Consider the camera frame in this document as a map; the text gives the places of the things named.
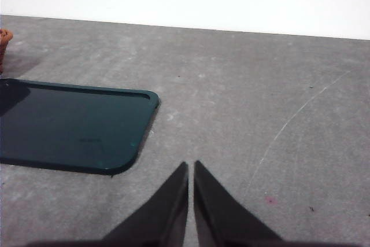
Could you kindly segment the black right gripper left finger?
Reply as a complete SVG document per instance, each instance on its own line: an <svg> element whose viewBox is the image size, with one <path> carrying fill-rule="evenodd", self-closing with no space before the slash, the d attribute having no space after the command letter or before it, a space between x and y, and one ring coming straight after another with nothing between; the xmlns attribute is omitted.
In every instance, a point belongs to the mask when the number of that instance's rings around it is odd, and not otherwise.
<svg viewBox="0 0 370 247"><path fill-rule="evenodd" d="M172 246L176 228L183 234L186 226L182 213L187 213L188 165L182 162L160 188L139 209L99 240L43 241L28 246Z"/></svg>

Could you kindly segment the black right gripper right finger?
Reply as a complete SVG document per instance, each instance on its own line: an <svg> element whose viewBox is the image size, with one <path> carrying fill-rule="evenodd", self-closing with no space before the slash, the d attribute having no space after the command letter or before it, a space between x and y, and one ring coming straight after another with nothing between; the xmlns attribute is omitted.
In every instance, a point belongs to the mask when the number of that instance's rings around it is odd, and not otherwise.
<svg viewBox="0 0 370 247"><path fill-rule="evenodd" d="M282 238L234 199L199 160L194 162L194 206L214 246L358 246L354 242Z"/></svg>

